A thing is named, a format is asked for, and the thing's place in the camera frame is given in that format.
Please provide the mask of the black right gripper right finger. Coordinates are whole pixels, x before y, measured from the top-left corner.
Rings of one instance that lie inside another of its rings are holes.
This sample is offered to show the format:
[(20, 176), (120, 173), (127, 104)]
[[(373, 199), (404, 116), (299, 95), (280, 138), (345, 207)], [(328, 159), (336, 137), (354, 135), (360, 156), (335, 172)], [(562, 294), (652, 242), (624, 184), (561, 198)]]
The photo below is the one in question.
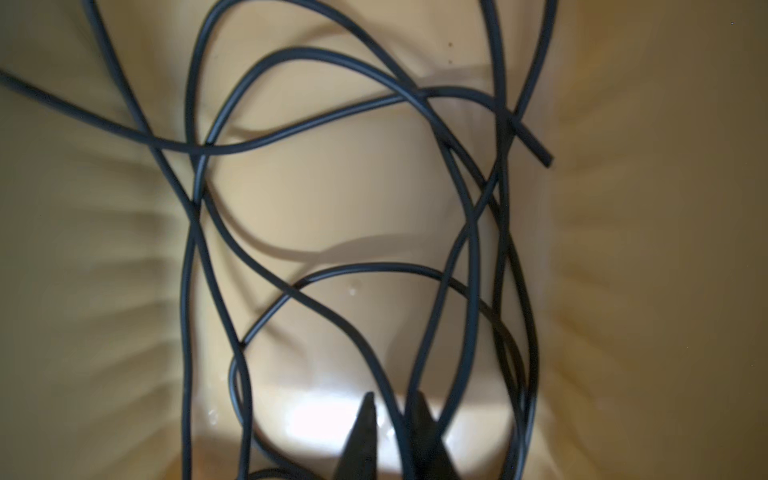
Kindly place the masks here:
[(417, 392), (410, 414), (414, 466), (418, 479), (459, 480), (459, 475), (442, 440), (431, 440), (430, 433), (436, 425), (428, 402), (421, 391)]

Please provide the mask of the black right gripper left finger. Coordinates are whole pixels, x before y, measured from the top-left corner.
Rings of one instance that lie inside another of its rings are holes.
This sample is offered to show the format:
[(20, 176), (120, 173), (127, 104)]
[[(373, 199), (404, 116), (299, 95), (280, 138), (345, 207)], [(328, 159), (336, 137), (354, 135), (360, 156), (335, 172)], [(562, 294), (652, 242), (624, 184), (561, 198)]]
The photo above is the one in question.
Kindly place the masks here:
[(367, 392), (339, 458), (334, 479), (375, 480), (377, 478), (378, 424), (375, 395)]

